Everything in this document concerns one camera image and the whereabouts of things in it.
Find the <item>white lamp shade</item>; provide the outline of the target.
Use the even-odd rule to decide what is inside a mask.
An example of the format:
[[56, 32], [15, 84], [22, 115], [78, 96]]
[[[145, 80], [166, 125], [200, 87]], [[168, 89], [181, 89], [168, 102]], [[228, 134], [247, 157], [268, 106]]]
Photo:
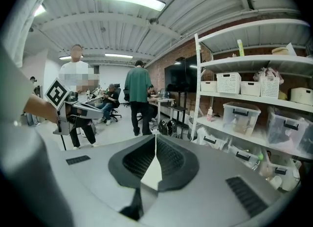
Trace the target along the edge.
[[280, 176], [274, 176], [272, 178], [269, 178], [268, 181], [275, 190], [277, 190], [282, 185], [282, 178]]

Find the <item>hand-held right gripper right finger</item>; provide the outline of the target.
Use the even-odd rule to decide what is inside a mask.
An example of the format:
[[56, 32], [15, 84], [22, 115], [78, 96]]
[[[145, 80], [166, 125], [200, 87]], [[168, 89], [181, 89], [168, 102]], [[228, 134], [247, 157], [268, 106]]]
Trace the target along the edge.
[[196, 176], [199, 160], [190, 147], [191, 142], [180, 138], [156, 136], [156, 157], [162, 176], [157, 187], [159, 192], [183, 189]]

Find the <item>white office desk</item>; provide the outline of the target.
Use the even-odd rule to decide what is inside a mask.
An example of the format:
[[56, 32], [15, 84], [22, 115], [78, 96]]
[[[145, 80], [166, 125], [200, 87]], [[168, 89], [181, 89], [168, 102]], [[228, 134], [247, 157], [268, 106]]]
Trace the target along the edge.
[[160, 122], [160, 118], [161, 118], [160, 117], [161, 104], [170, 102], [171, 106], [173, 106], [174, 105], [174, 101], [175, 101], [175, 99], [173, 99], [173, 98], [156, 98], [156, 97], [152, 97], [149, 100], [150, 104], [157, 106], [157, 123]]

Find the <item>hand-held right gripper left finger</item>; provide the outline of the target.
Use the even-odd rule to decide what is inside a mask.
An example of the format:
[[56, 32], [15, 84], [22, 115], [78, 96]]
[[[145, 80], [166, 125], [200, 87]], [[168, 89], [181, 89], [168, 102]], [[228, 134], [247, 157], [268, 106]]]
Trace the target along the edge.
[[141, 179], [154, 157], [155, 135], [144, 136], [115, 153], [109, 160], [108, 169], [121, 186], [140, 188]]

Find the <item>person's torso in grey shirt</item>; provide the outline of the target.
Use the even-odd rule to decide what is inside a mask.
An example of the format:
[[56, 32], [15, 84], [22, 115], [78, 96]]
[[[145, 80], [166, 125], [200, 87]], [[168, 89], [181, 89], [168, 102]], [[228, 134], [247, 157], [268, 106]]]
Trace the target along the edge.
[[33, 89], [0, 43], [0, 127], [19, 120]]

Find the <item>black television stand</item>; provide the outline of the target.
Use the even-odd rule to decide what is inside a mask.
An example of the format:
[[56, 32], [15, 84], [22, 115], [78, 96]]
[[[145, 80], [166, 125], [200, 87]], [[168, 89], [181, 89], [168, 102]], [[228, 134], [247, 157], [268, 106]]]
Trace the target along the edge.
[[[183, 94], [183, 106], [181, 106], [181, 94]], [[186, 102], [187, 102], [187, 92], [178, 92], [178, 102], [173, 101], [173, 104], [169, 107], [170, 108], [170, 119], [173, 120], [174, 112], [176, 112], [176, 119], [175, 122], [177, 126], [180, 128], [180, 138], [182, 138], [183, 131], [188, 129], [188, 125], [185, 124], [185, 117], [186, 117]]]

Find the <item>black backpack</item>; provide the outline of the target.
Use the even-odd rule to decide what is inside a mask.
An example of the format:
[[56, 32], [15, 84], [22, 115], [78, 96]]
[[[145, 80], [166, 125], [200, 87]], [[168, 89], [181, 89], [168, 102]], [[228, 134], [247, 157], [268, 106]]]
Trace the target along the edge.
[[177, 137], [177, 124], [173, 120], [168, 122], [161, 120], [158, 124], [158, 131], [164, 136]]

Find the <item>woven straw hat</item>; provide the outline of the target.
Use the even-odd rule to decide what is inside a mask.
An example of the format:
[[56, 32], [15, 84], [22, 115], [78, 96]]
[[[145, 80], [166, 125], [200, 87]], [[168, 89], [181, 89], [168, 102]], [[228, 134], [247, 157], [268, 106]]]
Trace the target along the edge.
[[277, 47], [274, 48], [271, 52], [273, 55], [289, 55], [289, 51], [286, 47]]

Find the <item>black wall television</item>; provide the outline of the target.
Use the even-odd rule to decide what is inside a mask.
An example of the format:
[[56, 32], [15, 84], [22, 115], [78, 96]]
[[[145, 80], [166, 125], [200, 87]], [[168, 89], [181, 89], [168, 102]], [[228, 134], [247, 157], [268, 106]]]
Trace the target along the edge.
[[164, 69], [165, 89], [169, 92], [197, 91], [197, 56], [176, 61]]

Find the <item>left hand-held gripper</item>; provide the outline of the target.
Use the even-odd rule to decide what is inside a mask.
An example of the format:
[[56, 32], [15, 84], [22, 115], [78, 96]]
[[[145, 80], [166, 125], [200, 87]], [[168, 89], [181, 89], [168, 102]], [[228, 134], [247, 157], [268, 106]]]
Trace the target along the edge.
[[69, 121], [71, 116], [84, 119], [99, 119], [103, 117], [102, 110], [89, 104], [78, 102], [78, 92], [70, 91], [56, 78], [45, 93], [45, 97], [57, 111], [57, 129], [55, 135], [69, 135], [75, 122]]

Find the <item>white perforated basket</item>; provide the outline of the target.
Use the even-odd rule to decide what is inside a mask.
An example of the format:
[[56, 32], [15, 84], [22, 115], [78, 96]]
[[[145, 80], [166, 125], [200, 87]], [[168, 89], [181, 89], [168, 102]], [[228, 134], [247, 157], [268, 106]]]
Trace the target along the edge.
[[218, 73], [217, 92], [239, 94], [241, 87], [241, 76], [237, 72]]
[[278, 99], [279, 96], [279, 77], [266, 77], [260, 78], [261, 83], [261, 97], [269, 97]]

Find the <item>person's left forearm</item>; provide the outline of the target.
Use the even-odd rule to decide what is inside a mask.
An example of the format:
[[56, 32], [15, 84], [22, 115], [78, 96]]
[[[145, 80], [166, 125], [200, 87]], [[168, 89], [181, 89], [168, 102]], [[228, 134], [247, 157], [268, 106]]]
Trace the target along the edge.
[[52, 123], [58, 123], [57, 110], [54, 106], [33, 93], [30, 95], [23, 111], [45, 118]]

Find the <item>white shelving unit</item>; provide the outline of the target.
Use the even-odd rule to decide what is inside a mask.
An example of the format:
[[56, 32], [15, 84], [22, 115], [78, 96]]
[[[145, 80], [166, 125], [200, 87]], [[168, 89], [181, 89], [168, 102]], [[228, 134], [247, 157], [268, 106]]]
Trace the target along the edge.
[[[290, 101], [291, 89], [313, 90], [313, 57], [298, 56], [294, 51], [295, 47], [307, 48], [310, 45], [312, 36], [309, 24], [295, 19], [261, 20], [235, 25], [203, 37], [195, 34], [194, 38], [197, 56], [197, 91], [191, 138], [197, 141], [198, 129], [206, 128], [228, 137], [228, 144], [222, 149], [227, 153], [231, 144], [260, 147], [263, 156], [255, 171], [267, 180], [273, 175], [265, 160], [266, 151], [292, 158], [300, 175], [302, 163], [313, 161], [313, 155], [282, 151], [269, 145], [266, 126], [270, 106], [301, 115], [313, 122], [313, 106]], [[243, 57], [239, 55], [238, 39], [243, 42], [245, 53]], [[273, 55], [271, 51], [277, 47], [286, 47], [289, 55]], [[201, 91], [201, 81], [217, 81], [218, 73], [237, 72], [241, 76], [241, 81], [255, 82], [254, 74], [261, 68], [268, 67], [276, 69], [284, 79], [284, 83], [279, 85], [278, 99], [241, 93]], [[251, 104], [261, 110], [251, 136], [223, 127], [223, 104], [228, 102]], [[209, 107], [213, 108], [212, 121], [206, 119]]]

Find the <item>pink bag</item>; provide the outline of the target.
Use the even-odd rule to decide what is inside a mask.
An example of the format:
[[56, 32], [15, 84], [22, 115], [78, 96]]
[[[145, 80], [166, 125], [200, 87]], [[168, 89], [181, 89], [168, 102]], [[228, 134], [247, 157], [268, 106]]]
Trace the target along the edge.
[[276, 69], [273, 69], [271, 67], [261, 68], [254, 74], [253, 80], [259, 82], [261, 77], [278, 77], [279, 84], [281, 85], [284, 83], [284, 79], [282, 78], [281, 74]]

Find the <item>green white tube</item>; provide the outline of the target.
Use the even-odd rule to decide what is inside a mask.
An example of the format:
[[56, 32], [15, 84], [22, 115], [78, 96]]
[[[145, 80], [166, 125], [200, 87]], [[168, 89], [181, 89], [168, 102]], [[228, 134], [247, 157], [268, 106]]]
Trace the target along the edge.
[[241, 39], [238, 39], [238, 40], [237, 40], [237, 45], [238, 45], [238, 49], [239, 49], [239, 55], [240, 55], [241, 57], [243, 57], [243, 56], [245, 55], [245, 53], [244, 53], [243, 42], [242, 42]]

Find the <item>cream storage box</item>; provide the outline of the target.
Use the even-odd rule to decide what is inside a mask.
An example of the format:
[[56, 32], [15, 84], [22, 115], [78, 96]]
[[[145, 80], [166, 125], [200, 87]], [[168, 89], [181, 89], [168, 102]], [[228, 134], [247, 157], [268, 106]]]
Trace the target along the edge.
[[217, 92], [217, 81], [201, 81], [201, 91]]
[[307, 88], [291, 89], [290, 101], [313, 106], [313, 90]]
[[240, 93], [242, 95], [250, 95], [250, 96], [259, 97], [261, 94], [261, 83], [242, 81]]

